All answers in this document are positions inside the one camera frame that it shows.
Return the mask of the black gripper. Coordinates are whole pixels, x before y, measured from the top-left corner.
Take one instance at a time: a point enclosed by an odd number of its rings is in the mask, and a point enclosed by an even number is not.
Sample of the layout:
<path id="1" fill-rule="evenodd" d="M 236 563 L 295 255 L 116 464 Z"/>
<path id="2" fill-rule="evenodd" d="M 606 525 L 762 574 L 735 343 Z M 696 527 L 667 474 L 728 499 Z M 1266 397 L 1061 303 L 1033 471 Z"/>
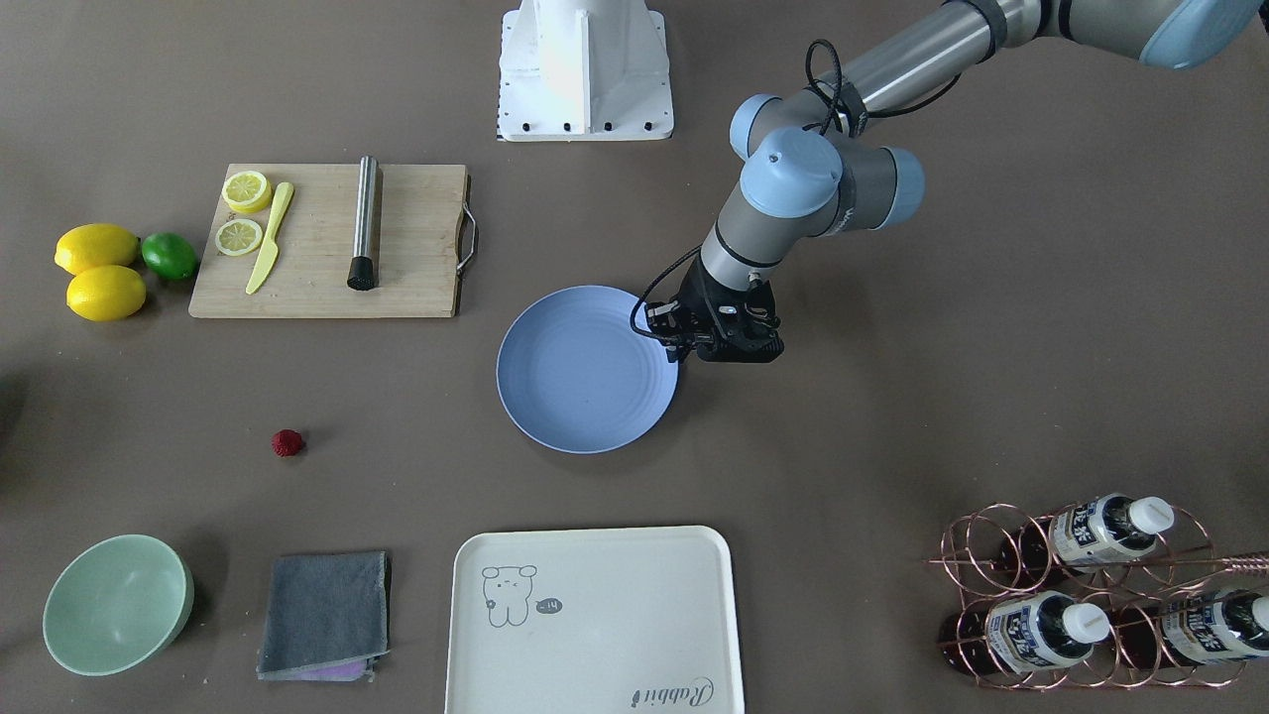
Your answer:
<path id="1" fill-rule="evenodd" d="M 784 351 L 775 309 L 769 282 L 728 289 L 694 257 L 671 301 L 646 304 L 646 335 L 662 344 L 671 363 L 692 353 L 703 361 L 769 363 Z"/>

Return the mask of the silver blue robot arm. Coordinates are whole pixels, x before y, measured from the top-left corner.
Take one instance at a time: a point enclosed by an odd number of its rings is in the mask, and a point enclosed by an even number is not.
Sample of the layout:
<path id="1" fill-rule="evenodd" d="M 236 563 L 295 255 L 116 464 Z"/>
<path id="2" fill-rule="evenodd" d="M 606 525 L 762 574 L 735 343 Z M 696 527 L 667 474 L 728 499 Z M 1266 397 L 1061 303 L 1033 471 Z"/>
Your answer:
<path id="1" fill-rule="evenodd" d="M 730 126 L 744 159 L 739 184 L 709 235 L 689 250 L 676 294 L 640 297 L 634 334 L 656 340 L 669 361 L 766 363 L 783 353 L 772 273 L 799 238 L 883 230 L 915 216 L 924 169 L 901 148 L 863 145 L 865 127 L 920 109 L 966 68 L 1034 38 L 1192 68 L 1214 58 L 1254 20 L 1264 1 L 943 1 L 898 36 L 851 62 L 805 67 L 789 96 L 758 94 Z"/>

